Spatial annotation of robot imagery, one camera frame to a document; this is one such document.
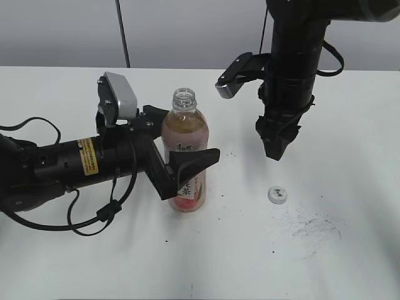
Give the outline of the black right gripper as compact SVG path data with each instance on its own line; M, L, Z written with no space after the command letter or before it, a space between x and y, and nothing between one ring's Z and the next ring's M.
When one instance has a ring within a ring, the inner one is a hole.
M286 148L297 137L302 115L259 116L256 131L260 135L266 157L279 161Z

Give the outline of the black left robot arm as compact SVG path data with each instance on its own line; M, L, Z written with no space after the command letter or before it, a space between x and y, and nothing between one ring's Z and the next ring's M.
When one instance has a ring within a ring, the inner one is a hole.
M165 161L154 140L167 111L146 105L126 124L106 127L96 115L97 136L37 146L1 136L1 204L30 211L83 188L144 172L162 200L173 198L197 174L219 161L217 148L169 153Z

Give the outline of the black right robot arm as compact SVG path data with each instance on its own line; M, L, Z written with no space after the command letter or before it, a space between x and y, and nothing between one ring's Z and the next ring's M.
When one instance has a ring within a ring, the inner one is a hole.
M271 53L264 66L258 96L264 114L256 122L266 157L280 160L299 132L302 115L313 105L316 76L343 71L319 71L324 40L331 21L383 23L399 15L399 1L268 1L274 20Z

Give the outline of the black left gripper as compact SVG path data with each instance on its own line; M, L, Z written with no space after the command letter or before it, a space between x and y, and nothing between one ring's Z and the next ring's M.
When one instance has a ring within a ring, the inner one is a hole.
M161 126L169 110L151 105L142 107L126 124L110 124L99 115L99 147L106 166L112 169L112 180L130 176L125 201L133 191L139 173L146 173L162 200L177 195L180 184L219 162L218 148L202 151L171 151L169 163L164 162L154 140L161 136Z

